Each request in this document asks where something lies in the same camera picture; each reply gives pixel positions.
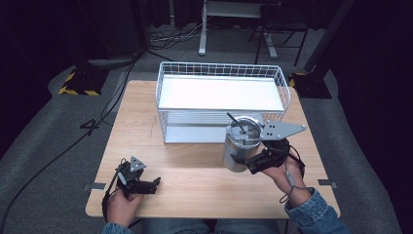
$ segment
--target wire basket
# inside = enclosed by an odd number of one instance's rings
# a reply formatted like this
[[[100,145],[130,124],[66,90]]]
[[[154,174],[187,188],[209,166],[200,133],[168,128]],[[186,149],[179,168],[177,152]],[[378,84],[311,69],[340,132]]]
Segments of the wire basket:
[[[277,65],[168,62],[156,103],[165,143],[222,143],[233,116],[280,121],[290,93]]]

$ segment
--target table leg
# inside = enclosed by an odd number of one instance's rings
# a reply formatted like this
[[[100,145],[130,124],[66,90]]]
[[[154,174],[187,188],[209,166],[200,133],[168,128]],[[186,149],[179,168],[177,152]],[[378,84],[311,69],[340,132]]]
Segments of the table leg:
[[[201,31],[200,49],[198,54],[204,56],[207,53],[207,0],[204,0],[203,7],[203,29]]]
[[[276,48],[274,47],[273,39],[271,39],[272,33],[265,33],[264,38],[265,42],[267,43],[268,52],[270,52],[271,59],[276,59],[279,57],[277,55]]]

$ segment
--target stainless steel cup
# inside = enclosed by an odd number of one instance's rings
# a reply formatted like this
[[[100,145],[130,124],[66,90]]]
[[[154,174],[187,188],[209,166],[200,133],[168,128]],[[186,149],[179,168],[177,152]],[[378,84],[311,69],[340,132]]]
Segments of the stainless steel cup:
[[[235,118],[226,129],[224,154],[222,161],[227,169],[234,173],[246,170],[244,160],[254,156],[261,143],[261,124],[250,117],[240,116]]]

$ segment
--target person's left hand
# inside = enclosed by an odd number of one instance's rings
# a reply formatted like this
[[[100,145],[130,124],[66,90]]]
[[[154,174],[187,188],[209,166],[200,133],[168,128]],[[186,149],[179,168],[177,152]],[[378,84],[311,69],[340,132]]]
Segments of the person's left hand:
[[[107,206],[107,221],[118,223],[129,227],[133,221],[137,207],[142,201],[144,194],[132,194],[129,200],[125,197],[124,191],[118,189],[109,198]]]

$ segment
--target jacket sleeve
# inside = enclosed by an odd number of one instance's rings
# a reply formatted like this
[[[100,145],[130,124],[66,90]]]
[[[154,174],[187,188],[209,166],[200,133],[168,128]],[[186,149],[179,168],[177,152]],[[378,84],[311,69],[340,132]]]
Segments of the jacket sleeve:
[[[106,223],[101,234],[133,234],[133,232],[122,225],[109,222]]]
[[[285,204],[288,216],[306,233],[351,233],[350,229],[338,219],[334,209],[325,202],[315,188],[310,188],[312,197],[299,207]]]

